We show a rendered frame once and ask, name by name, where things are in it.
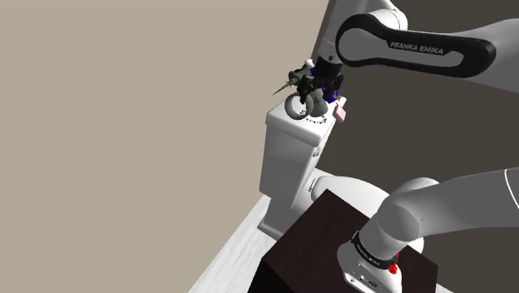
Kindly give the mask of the blue figure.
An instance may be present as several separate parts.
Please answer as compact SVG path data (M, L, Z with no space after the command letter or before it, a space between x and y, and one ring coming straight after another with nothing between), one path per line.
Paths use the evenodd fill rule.
M321 73L316 73L316 67L310 69L313 89L320 89L323 93L323 99L327 103L334 102L339 99L338 89L342 84L344 75L338 72L334 77L325 77Z

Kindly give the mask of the black tool with grey spike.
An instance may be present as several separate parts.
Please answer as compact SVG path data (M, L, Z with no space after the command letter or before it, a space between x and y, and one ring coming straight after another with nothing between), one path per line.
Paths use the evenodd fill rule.
M287 87L298 86L300 81L303 79L303 76L311 76L313 73L314 69L312 67L301 67L300 69L290 71L288 73L288 80L279 90L274 92L273 95L281 92Z

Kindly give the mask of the grey round jar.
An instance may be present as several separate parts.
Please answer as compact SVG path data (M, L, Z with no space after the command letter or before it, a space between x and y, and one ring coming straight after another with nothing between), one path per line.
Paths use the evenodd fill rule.
M328 111L328 103L323 99L322 95L309 95L312 100L313 108L309 114L311 117L321 117Z

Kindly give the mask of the grey cup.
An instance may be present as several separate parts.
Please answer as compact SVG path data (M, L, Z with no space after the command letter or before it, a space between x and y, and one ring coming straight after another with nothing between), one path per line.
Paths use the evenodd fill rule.
M312 107L306 107L306 109L303 112L296 112L293 103L293 100L296 97L299 97L299 94L297 92L288 95L284 100L284 109L288 117L290 117L293 120L299 121L303 120L311 113Z

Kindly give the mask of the white toilet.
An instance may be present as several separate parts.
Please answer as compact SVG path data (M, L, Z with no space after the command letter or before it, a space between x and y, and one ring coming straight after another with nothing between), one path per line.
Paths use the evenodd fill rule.
M362 208L378 210L388 197L383 189L360 179L335 176L316 167L336 120L337 103L344 108L346 99L329 104L321 117L293 120L280 102L266 115L264 155L259 191L270 198L268 210L258 229L278 240L329 189L345 201Z

